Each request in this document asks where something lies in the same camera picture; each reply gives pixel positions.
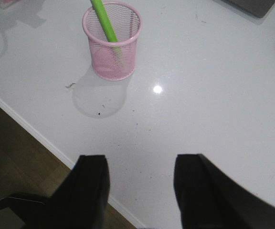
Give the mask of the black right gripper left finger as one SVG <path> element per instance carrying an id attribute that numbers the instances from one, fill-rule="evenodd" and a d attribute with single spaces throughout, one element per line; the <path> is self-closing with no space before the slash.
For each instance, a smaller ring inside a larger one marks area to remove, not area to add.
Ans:
<path id="1" fill-rule="evenodd" d="M 50 197 L 13 193 L 0 200 L 25 229 L 102 229 L 110 190 L 104 155 L 79 156 L 75 166 Z"/>

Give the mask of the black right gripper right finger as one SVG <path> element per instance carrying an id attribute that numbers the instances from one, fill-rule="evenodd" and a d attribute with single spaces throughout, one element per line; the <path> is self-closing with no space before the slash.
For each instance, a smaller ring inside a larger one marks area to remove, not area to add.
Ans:
<path id="1" fill-rule="evenodd" d="M 184 229 L 275 229 L 275 207 L 202 154 L 177 155 L 173 184 Z"/>

